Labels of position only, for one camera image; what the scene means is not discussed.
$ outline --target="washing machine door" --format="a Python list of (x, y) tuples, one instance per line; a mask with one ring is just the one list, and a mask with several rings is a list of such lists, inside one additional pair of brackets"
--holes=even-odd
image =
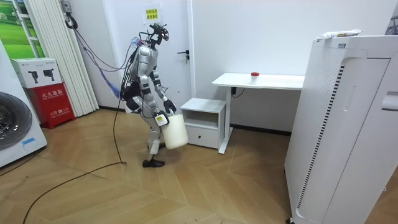
[(32, 112), (20, 99), (0, 92), (0, 150), (18, 143), (32, 126)]

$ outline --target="green picture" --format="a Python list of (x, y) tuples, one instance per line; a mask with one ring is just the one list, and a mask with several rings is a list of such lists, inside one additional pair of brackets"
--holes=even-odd
[[(19, 0), (21, 13), (27, 14), (24, 3)], [(36, 37), (30, 19), (24, 19), (27, 27), (29, 28), (30, 36)], [(0, 39), (6, 52), (10, 58), (32, 58), (34, 57), (33, 51), (21, 22), (18, 21), (12, 1), (0, 0)], [(39, 53), (39, 57), (44, 57), (43, 50), (39, 41), (34, 41), (35, 48)]]

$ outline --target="wooden floor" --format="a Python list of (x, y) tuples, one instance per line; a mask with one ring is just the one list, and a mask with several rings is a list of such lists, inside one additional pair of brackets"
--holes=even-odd
[[(0, 223), (21, 224), (30, 204), (51, 187), (117, 162), (114, 114), (100, 110), (45, 129), (47, 148), (0, 177)], [(157, 158), (166, 166), (143, 169), (148, 131), (138, 115), (120, 113), (116, 137), (127, 165), (50, 192), (35, 204), (27, 223), (283, 224), (290, 217), (284, 177), (289, 137), (235, 129), (224, 155), (191, 145), (163, 149)], [(395, 175), (368, 224), (396, 223), (397, 186)]]

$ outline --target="air purifier vent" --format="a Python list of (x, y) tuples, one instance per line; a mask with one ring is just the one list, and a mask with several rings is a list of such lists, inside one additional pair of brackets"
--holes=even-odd
[(321, 144), (321, 140), (322, 140), (322, 137), (323, 137), (323, 132), (325, 131), (326, 124), (327, 124), (328, 119), (329, 119), (331, 107), (333, 106), (333, 102), (335, 101), (336, 92), (337, 92), (338, 86), (340, 84), (341, 76), (343, 75), (343, 70), (344, 70), (344, 65), (342, 65), (340, 67), (340, 71), (339, 71), (339, 74), (338, 74), (336, 82), (335, 82), (335, 87), (334, 87), (333, 93), (331, 94), (331, 97), (330, 97), (328, 109), (326, 110), (325, 119), (323, 119), (322, 127), (321, 127), (321, 130), (319, 132), (319, 136), (318, 136), (318, 140), (317, 140), (317, 143), (315, 144), (315, 150), (314, 150), (314, 152), (312, 154), (310, 168), (308, 169), (307, 176), (305, 177), (303, 189), (302, 189), (301, 194), (300, 194), (300, 199), (298, 200), (297, 208), (300, 208), (301, 203), (303, 201), (305, 190), (307, 189), (307, 184), (308, 184), (308, 181), (309, 181), (310, 176), (311, 176), (312, 168), (313, 168), (315, 159), (317, 158), (319, 146)]

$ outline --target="yellow sign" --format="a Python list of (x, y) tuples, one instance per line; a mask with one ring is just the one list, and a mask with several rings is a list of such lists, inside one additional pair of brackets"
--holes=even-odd
[(147, 19), (157, 19), (157, 9), (147, 9)]

